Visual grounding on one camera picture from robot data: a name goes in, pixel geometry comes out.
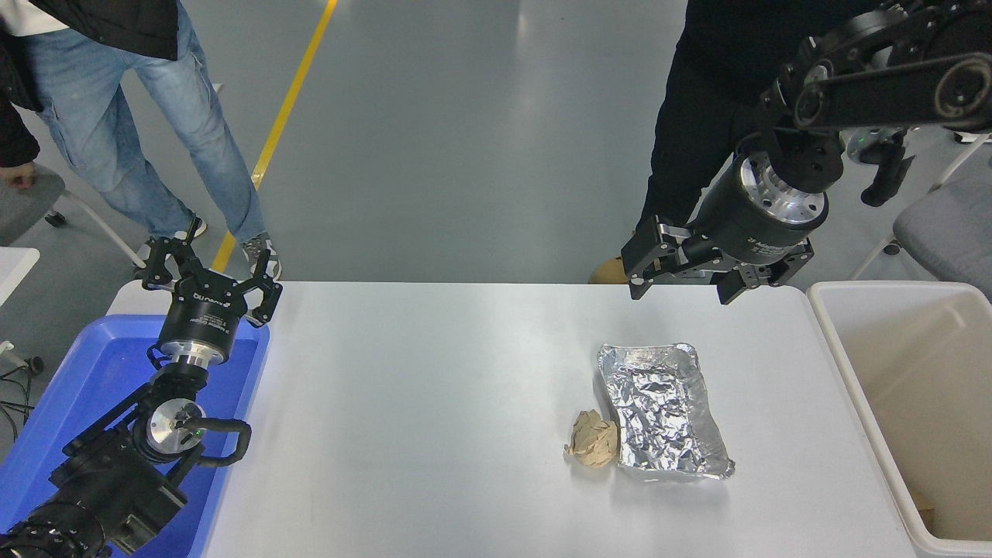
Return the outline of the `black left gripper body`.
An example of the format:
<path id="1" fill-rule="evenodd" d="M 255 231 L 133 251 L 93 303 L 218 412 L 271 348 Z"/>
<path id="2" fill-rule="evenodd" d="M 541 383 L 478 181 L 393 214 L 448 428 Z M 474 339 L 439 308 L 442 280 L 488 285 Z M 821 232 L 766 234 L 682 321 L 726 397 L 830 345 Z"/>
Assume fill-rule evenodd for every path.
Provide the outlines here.
<path id="1" fill-rule="evenodd" d="M 228 358 L 246 303 L 237 281 L 206 270 L 185 275 L 171 287 L 171 304 L 158 338 L 158 350 L 170 358 L 201 354 Z"/>

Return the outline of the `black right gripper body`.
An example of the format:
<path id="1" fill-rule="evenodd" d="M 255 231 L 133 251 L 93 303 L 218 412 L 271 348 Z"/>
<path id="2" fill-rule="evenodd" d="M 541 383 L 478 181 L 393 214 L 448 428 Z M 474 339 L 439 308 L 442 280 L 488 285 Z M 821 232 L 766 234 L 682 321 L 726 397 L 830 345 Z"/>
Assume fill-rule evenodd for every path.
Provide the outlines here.
<path id="1" fill-rule="evenodd" d="M 814 256 L 808 237 L 826 216 L 826 194 L 792 188 L 766 158 L 738 158 L 699 205 L 685 258 L 801 266 Z"/>

